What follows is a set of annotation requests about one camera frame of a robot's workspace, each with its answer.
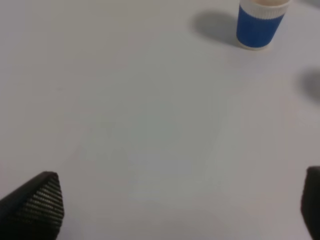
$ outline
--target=white tabletop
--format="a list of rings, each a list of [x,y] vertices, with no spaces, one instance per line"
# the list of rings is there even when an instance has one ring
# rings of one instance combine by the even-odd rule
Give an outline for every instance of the white tabletop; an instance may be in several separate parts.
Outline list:
[[[60,240],[310,239],[308,1],[258,52],[235,45],[236,0],[1,1],[0,197],[57,172]]]

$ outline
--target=blue paper cup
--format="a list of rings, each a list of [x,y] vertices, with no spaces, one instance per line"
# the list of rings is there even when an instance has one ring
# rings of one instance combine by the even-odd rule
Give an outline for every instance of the blue paper cup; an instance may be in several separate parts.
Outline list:
[[[245,49],[268,46],[291,0],[240,0],[236,37]]]

